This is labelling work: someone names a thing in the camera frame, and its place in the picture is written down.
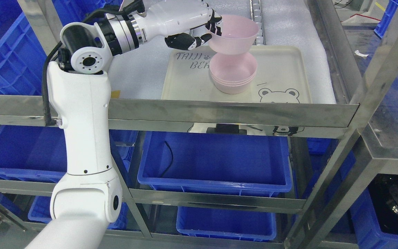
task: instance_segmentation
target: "robot finger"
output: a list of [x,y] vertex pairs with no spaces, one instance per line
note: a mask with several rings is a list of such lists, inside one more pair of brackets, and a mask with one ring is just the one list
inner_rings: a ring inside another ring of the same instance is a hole
[[222,16],[220,16],[215,10],[212,10],[210,20],[205,24],[205,27],[216,35],[222,35]]
[[177,35],[170,35],[165,38],[165,43],[170,48],[181,49],[181,50],[192,50],[205,44],[211,39],[211,34],[205,34],[201,37],[193,37],[187,33],[181,33]]

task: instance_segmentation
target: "tray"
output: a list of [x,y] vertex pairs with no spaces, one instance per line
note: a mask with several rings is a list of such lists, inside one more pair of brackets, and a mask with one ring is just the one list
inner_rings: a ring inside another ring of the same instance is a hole
[[311,103],[302,54],[291,46],[253,46],[257,74],[248,90],[239,94],[219,91],[210,76],[208,46],[194,51],[174,50],[169,59],[162,99],[221,102]]

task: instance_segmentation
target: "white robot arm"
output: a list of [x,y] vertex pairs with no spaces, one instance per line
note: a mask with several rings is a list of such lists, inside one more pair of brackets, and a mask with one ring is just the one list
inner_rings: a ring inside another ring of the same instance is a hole
[[221,34],[221,17],[200,0],[164,0],[147,11],[142,0],[135,0],[122,11],[107,7],[91,17],[106,13],[107,18],[94,25],[73,22],[63,27],[65,48],[59,50],[59,62],[46,61],[48,90],[43,88],[43,94],[48,94],[58,113],[57,125],[64,130],[67,173],[52,193],[52,221],[27,249],[98,248],[107,226],[119,215],[122,188],[112,167],[111,87],[105,72],[112,57],[158,35],[166,37],[169,47],[194,49],[211,35],[191,37],[183,32],[202,25]]

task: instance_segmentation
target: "stacked pink bowls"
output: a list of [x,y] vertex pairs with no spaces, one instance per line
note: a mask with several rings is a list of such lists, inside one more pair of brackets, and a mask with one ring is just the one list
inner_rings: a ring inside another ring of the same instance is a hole
[[210,74],[216,88],[223,93],[242,93],[256,76],[256,58],[248,51],[259,26],[242,16],[222,15],[222,20],[222,36],[212,34],[208,42],[218,52],[210,61]]

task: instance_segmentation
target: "metal shelf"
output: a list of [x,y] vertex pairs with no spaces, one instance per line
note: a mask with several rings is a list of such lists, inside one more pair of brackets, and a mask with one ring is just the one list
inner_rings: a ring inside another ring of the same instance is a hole
[[[307,3],[327,53],[337,104],[112,99],[109,107],[109,126],[111,129],[188,132],[195,123],[207,123],[210,126],[216,123],[244,123],[259,127],[267,136],[272,135],[274,126],[299,126],[305,127],[305,133],[295,134],[294,137],[340,139],[338,147],[308,199],[152,191],[140,189],[135,182],[126,183],[122,179],[123,199],[128,204],[141,231],[109,231],[108,235],[250,248],[306,249],[317,246],[320,248],[357,248],[355,241],[347,236],[332,236],[329,231],[377,173],[398,173],[398,167],[397,172],[394,172],[395,170],[390,166],[398,166],[398,148],[382,147],[378,140],[381,135],[374,133],[371,127],[367,127],[374,111],[389,90],[390,82],[398,75],[398,12],[362,78],[331,0],[307,0]],[[43,13],[41,8],[46,8],[41,7],[40,4],[35,6],[33,7],[37,8],[38,13]],[[49,36],[53,34],[53,30],[52,27],[47,29]],[[0,95],[0,125],[2,124],[43,126],[41,97]],[[298,138],[290,139],[294,143],[292,146],[294,149],[299,147],[296,139]],[[330,203],[318,209],[323,193],[352,148],[358,156],[356,166]],[[305,155],[297,156],[297,154],[293,154],[293,157],[295,156],[293,162],[297,164],[294,167],[299,169],[305,165]],[[134,159],[132,164],[139,165],[139,160]],[[296,170],[296,173],[300,174],[297,179],[302,182],[298,183],[298,188],[301,189],[307,180],[305,170]],[[136,170],[131,170],[132,181],[136,179],[135,174]],[[3,193],[50,195],[53,187],[52,183],[0,180],[0,192]],[[299,214],[299,217],[289,233],[286,233],[284,243],[193,238],[153,233],[150,219],[142,204],[245,209]],[[0,207],[0,213],[6,216],[7,220],[24,229],[43,228],[42,224],[21,221],[2,207]]]

